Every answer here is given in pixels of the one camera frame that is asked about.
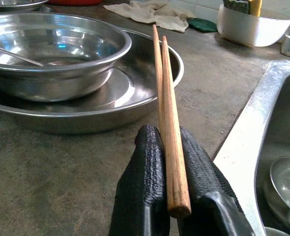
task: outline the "wooden chopstick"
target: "wooden chopstick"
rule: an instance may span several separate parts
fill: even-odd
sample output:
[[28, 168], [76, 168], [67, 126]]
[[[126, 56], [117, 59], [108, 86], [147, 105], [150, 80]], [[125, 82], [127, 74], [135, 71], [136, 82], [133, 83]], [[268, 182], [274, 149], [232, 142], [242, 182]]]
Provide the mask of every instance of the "wooden chopstick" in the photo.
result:
[[161, 139], [165, 151], [167, 207], [169, 214], [178, 219], [185, 218], [191, 213], [191, 203], [186, 179], [183, 157], [181, 133], [176, 99], [173, 87], [173, 78], [170, 64], [168, 43], [165, 36], [162, 38], [162, 69], [159, 39], [157, 28], [153, 26], [156, 72], [162, 71], [162, 82], [157, 74], [158, 105]]

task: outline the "dish towel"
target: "dish towel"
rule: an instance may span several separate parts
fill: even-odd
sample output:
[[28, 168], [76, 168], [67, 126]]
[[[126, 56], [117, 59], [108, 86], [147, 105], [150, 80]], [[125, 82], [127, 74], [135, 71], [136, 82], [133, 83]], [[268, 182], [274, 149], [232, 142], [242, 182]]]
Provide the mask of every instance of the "dish towel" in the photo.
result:
[[189, 18], [195, 18], [193, 13], [172, 7], [168, 0], [149, 0], [146, 2], [131, 0], [129, 4], [104, 5], [105, 9], [134, 21], [152, 24], [167, 30], [184, 33]]

